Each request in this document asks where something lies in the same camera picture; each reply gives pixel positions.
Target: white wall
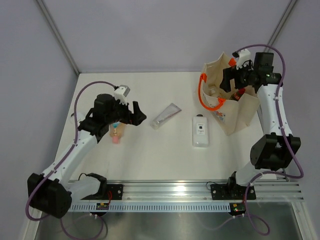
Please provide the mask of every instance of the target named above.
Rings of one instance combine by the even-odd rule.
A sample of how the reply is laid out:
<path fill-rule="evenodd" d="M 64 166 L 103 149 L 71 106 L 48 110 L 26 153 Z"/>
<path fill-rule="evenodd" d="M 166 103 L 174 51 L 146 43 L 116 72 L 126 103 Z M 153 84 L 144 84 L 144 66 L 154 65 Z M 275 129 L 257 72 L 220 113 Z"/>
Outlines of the white wall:
<path fill-rule="evenodd" d="M 289 0 L 44 0 L 84 72 L 200 71 L 266 43 Z"/>
<path fill-rule="evenodd" d="M 297 157 L 305 177 L 302 187 L 320 237 L 320 1 L 300 0 L 275 43 L 286 61 L 284 107 L 293 134 L 301 138 Z M 298 174 L 294 163 L 291 173 Z"/>
<path fill-rule="evenodd" d="M 27 179 L 55 158 L 76 76 L 34 1 L 1 1 L 0 29 L 0 239 L 16 240 Z"/>

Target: white bottle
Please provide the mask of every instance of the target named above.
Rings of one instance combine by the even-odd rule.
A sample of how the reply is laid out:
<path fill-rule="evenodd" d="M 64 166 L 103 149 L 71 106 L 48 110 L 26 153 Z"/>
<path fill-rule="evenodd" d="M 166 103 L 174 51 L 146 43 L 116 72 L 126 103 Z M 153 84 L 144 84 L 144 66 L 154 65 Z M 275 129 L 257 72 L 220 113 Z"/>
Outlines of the white bottle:
<path fill-rule="evenodd" d="M 192 118 L 192 145 L 201 148 L 209 146 L 208 119 L 201 114 Z"/>

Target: gray floor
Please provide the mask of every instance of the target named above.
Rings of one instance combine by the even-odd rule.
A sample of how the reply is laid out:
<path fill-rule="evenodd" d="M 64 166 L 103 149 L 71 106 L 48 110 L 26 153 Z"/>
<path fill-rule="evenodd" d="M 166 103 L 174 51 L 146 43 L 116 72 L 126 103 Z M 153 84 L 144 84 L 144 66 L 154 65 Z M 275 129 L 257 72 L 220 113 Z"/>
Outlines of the gray floor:
<path fill-rule="evenodd" d="M 233 219 L 219 230 L 210 230 L 231 216 L 228 213 L 107 213 L 100 240 L 301 240 L 291 205 L 288 203 L 250 203 L 250 212 L 265 219 L 271 228 L 269 236 L 260 236 L 248 218 Z M 79 239 L 92 238 L 101 221 L 83 217 L 83 213 L 68 213 L 63 217 L 67 231 Z M 266 228 L 258 221 L 261 231 Z M 60 221 L 49 217 L 40 222 L 36 240 L 68 240 Z"/>

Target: perforated metal strip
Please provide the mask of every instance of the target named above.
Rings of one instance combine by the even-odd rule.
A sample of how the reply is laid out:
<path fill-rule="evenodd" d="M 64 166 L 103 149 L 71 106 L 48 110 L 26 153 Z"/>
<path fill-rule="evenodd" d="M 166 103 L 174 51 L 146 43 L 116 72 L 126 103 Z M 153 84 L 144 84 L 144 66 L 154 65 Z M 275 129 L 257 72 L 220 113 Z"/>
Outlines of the perforated metal strip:
<path fill-rule="evenodd" d="M 79 202 L 71 205 L 69 212 L 135 212 L 135 213 L 228 213 L 228 202 L 182 202 L 182 203 L 137 203 L 137 202 L 112 202 L 107 209 L 97 209 L 97 202 Z"/>

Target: orange bag handle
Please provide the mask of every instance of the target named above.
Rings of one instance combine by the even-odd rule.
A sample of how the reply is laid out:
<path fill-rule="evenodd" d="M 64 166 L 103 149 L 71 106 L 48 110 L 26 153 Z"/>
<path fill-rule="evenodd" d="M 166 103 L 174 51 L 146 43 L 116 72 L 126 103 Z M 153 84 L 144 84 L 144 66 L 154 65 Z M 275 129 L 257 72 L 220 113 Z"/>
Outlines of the orange bag handle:
<path fill-rule="evenodd" d="M 215 106 L 215 107 L 208 107 L 208 106 L 206 106 L 206 105 L 204 104 L 204 102 L 202 101 L 202 99 L 201 99 L 201 82 L 202 82 L 202 80 L 203 80 L 205 83 L 207 82 L 207 74 L 202 73 L 202 74 L 200 75 L 199 84 L 198 84 L 198 98 L 199 98 L 199 101 L 200 101 L 201 105 L 202 105 L 205 109 L 207 109 L 207 110 L 209 110 L 209 111 L 217 111 L 219 108 L 221 108 L 221 107 L 224 105 L 224 103 L 225 103 L 226 100 L 225 100 L 224 98 L 218 97 L 218 102 L 219 102 L 219 104 L 218 104 L 217 106 Z"/>

